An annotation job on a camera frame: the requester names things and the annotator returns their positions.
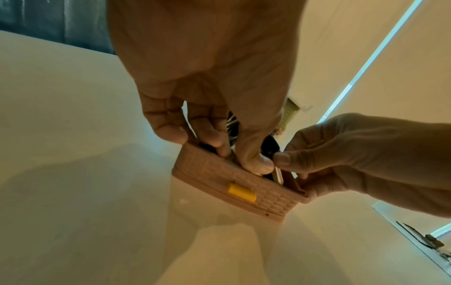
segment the white table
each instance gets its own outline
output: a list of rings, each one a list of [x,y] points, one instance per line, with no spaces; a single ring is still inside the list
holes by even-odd
[[[449,284],[356,193],[278,224],[170,171],[112,55],[0,32],[0,284]]]

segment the light strip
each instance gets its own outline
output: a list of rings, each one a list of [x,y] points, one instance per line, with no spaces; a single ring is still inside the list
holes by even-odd
[[[451,223],[441,227],[438,230],[435,230],[431,233],[431,236],[435,237],[436,239],[444,236],[445,234],[451,232]]]
[[[332,103],[332,105],[329,107],[329,109],[326,111],[326,113],[321,117],[321,119],[318,121],[318,123],[322,123],[324,120],[329,117],[329,115],[332,113],[332,111],[337,107],[337,105],[340,103],[341,100],[348,94],[349,90],[355,85],[355,83],[362,77],[362,75],[365,73],[365,71],[368,69],[368,67],[373,63],[373,61],[376,59],[376,57],[382,52],[382,50],[387,46],[387,44],[393,39],[393,37],[396,35],[396,33],[401,29],[401,27],[407,22],[407,20],[410,18],[410,16],[415,12],[415,10],[418,8],[418,6],[423,2],[423,0],[415,0],[412,5],[407,9],[407,11],[404,13],[404,15],[399,19],[399,21],[396,23],[396,25],[391,29],[389,34],[385,37],[385,39],[381,42],[381,44],[377,47],[377,49],[373,52],[373,54],[368,58],[368,60],[365,62],[365,64],[362,66],[362,68],[357,72],[357,74],[354,76],[354,78],[349,82],[348,86],[340,93],[340,95],[335,99],[335,101]]]

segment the yellow handle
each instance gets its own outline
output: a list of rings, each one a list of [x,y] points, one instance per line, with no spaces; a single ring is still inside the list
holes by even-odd
[[[230,183],[227,192],[252,203],[257,200],[257,194],[254,191],[239,184]]]

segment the skin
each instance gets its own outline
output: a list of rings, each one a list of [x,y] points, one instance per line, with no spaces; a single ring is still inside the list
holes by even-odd
[[[274,163],[298,173],[305,203],[354,190],[451,217],[450,124],[344,114],[298,131]]]
[[[304,3],[110,0],[113,46],[154,132],[179,144],[197,137],[226,157],[231,110],[241,126],[238,160],[253,173],[272,172],[274,164],[260,146],[281,119]]]

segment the blue fabric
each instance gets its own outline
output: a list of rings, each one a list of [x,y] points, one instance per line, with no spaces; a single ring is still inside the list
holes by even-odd
[[[113,54],[106,0],[0,0],[0,30]]]

